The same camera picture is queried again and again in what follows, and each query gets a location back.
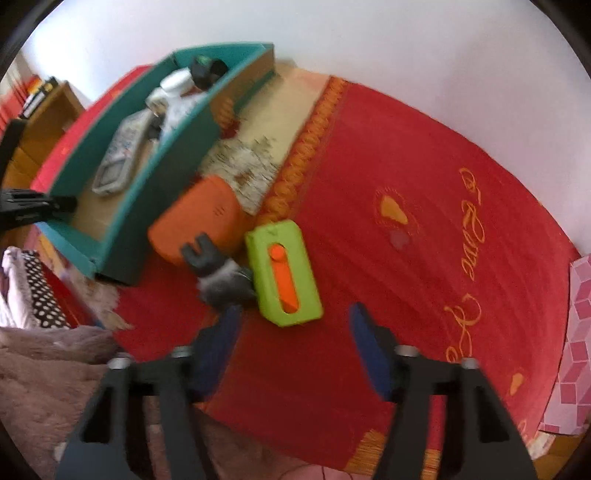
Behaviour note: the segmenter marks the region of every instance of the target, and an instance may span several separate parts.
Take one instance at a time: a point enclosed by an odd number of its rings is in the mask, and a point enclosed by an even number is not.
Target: orange slider
[[[300,301],[297,298],[296,286],[287,261],[287,251],[283,245],[273,244],[269,247],[269,256],[283,311],[295,313],[300,309]]]

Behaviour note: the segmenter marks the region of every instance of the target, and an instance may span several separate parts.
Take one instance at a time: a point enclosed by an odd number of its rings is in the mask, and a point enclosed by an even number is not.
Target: white bottle cap
[[[160,87],[168,96],[181,96],[195,87],[189,69],[180,69],[172,72],[162,82]]]

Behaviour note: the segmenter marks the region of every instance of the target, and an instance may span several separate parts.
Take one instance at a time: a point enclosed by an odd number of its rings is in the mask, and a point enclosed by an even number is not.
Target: polka dot fabric
[[[31,290],[33,315],[37,326],[41,328],[71,328],[66,316],[61,311],[53,290],[47,284],[39,254],[30,250],[23,250],[22,256],[27,270],[27,283]]]

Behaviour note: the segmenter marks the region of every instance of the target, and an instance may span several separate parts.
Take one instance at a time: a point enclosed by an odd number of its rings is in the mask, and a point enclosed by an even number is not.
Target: green toy
[[[324,315],[304,239],[295,222],[260,226],[246,235],[246,248],[263,317],[287,327]]]

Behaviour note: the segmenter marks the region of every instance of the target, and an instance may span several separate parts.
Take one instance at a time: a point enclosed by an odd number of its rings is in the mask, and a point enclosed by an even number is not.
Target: pink fluffy blanket
[[[98,386],[107,368],[104,363],[118,349],[110,332],[95,327],[0,329],[0,420],[43,480],[53,480],[56,450]],[[149,401],[146,407],[152,464],[157,479],[166,479],[170,476],[156,402]],[[275,480],[303,464],[204,414],[199,419],[222,480]]]

